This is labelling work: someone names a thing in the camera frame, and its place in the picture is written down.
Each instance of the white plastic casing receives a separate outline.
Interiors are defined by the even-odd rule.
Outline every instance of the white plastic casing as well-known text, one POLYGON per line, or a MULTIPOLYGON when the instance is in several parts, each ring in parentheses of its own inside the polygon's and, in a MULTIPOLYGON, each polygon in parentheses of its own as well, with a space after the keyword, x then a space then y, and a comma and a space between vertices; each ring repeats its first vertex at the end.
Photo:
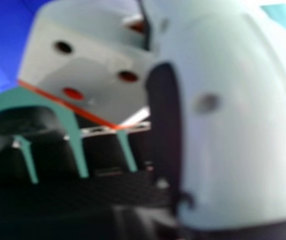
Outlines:
POLYGON ((131 125, 148 116, 144 79, 151 53, 144 36, 126 20, 139 16, 134 0, 60 0, 38 13, 20 71, 20 82, 94 122, 112 128, 131 125), (55 48, 67 43, 70 54, 55 48), (118 73, 129 71, 137 82, 118 73), (70 88, 83 95, 65 95, 70 88))
POLYGON ((226 230, 286 220, 286 30, 240 0, 145 0, 172 64, 183 122, 184 226, 226 230), (216 96, 208 111, 197 106, 216 96))

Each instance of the orange trim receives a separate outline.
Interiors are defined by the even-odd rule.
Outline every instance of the orange trim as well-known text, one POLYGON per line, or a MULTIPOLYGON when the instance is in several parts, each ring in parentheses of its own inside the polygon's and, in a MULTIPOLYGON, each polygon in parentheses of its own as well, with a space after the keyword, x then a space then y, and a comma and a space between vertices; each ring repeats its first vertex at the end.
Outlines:
POLYGON ((60 105, 63 105, 65 107, 71 109, 75 113, 79 114, 80 116, 82 116, 84 118, 87 118, 90 121, 93 121, 93 122, 95 122, 97 124, 108 126, 108 127, 112 128, 112 129, 116 129, 116 130, 127 128, 127 126, 120 126, 120 125, 116 125, 116 124, 113 124, 111 122, 108 122, 108 121, 106 121, 106 120, 104 120, 104 119, 102 119, 102 118, 100 118, 100 117, 98 117, 96 115, 93 115, 93 114, 91 114, 91 113, 81 109, 80 107, 77 107, 77 106, 75 106, 73 104, 70 104, 70 103, 68 103, 68 102, 66 102, 66 101, 64 101, 64 100, 62 100, 62 99, 60 99, 60 98, 58 98, 58 97, 56 97, 56 96, 46 92, 46 91, 43 91, 43 90, 37 88, 36 86, 33 86, 33 85, 31 85, 31 84, 29 84, 29 83, 27 83, 25 81, 18 80, 18 82, 19 82, 20 86, 22 86, 22 87, 24 87, 24 88, 26 88, 26 89, 28 89, 28 90, 30 90, 32 92, 40 94, 41 96, 46 97, 46 98, 48 98, 48 99, 50 99, 50 100, 52 100, 52 101, 54 101, 54 102, 56 102, 56 103, 58 103, 60 105))

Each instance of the red stripe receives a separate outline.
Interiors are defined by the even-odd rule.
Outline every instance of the red stripe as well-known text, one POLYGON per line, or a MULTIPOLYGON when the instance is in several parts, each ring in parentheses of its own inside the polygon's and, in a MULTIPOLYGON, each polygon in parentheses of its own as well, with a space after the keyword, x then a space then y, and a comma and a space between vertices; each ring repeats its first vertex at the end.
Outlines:
POLYGON ((108 127, 112 128, 112 129, 117 129, 117 130, 128 128, 128 126, 127 127, 119 126, 119 125, 113 124, 111 122, 108 122, 108 121, 106 121, 106 120, 104 120, 104 119, 102 119, 102 118, 100 118, 100 117, 98 117, 96 115, 93 115, 93 114, 91 114, 91 113, 89 113, 89 112, 87 112, 87 111, 85 111, 85 110, 83 110, 83 109, 73 105, 73 104, 70 104, 70 103, 68 103, 68 102, 66 102, 66 101, 64 101, 64 100, 62 100, 62 99, 60 99, 60 98, 58 98, 58 97, 56 97, 56 96, 46 92, 46 91, 43 91, 43 90, 37 88, 36 86, 33 86, 33 85, 31 85, 31 84, 29 84, 29 83, 27 83, 25 81, 19 80, 18 82, 19 82, 19 84, 22 87, 24 87, 24 88, 26 88, 26 89, 28 89, 28 90, 30 90, 32 92, 38 93, 41 96, 46 97, 46 98, 48 98, 48 99, 50 99, 50 100, 52 100, 52 101, 54 101, 54 102, 56 102, 56 103, 58 103, 60 105, 63 105, 65 107, 71 109, 75 113, 79 114, 80 116, 82 116, 82 117, 84 117, 86 119, 89 119, 90 121, 95 122, 95 123, 97 123, 99 125, 108 126, 108 127))

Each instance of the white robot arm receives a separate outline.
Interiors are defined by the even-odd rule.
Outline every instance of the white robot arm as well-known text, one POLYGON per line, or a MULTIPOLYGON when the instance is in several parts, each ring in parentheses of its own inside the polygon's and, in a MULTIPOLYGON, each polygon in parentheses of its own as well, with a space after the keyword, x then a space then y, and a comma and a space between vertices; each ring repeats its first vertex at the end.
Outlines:
POLYGON ((170 183, 183 226, 228 231, 286 222, 286 30, 240 0, 141 0, 143 36, 118 29, 130 14, 89 2, 43 9, 22 84, 118 128, 148 99, 156 170, 170 183), (105 14, 101 28, 102 15, 84 9, 105 14), (81 50, 48 53, 66 38, 81 50), (119 82, 122 70, 139 81, 119 82), (65 96, 61 83, 78 90, 65 96))

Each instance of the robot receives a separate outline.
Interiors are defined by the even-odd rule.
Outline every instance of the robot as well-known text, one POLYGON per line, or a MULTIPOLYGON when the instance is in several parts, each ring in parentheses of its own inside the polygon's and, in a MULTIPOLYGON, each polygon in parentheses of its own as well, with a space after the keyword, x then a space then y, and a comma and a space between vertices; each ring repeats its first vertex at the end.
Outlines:
POLYGON ((129 3, 46 5, 20 72, 112 129, 150 115, 174 218, 138 208, 122 239, 157 239, 153 219, 191 240, 286 239, 286 31, 240 0, 129 3))

